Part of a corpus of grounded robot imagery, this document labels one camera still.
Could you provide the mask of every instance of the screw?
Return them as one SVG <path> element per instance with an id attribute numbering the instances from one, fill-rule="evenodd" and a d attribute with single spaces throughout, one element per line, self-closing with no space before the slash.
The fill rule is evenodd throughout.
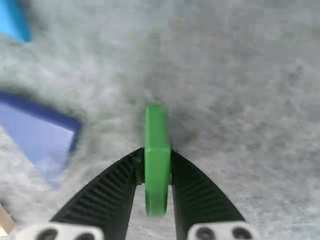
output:
<path id="1" fill-rule="evenodd" d="M 53 228 L 46 229 L 42 231 L 36 240 L 55 240 L 58 232 Z"/>
<path id="2" fill-rule="evenodd" d="M 214 232 L 207 227 L 201 227 L 196 231 L 196 236 L 199 240 L 215 240 Z"/>
<path id="3" fill-rule="evenodd" d="M 91 233 L 83 233 L 79 235 L 75 240 L 95 240 L 95 237 Z"/>
<path id="4" fill-rule="evenodd" d="M 235 239 L 252 239 L 250 232 L 242 227 L 237 227 L 232 231 Z"/>

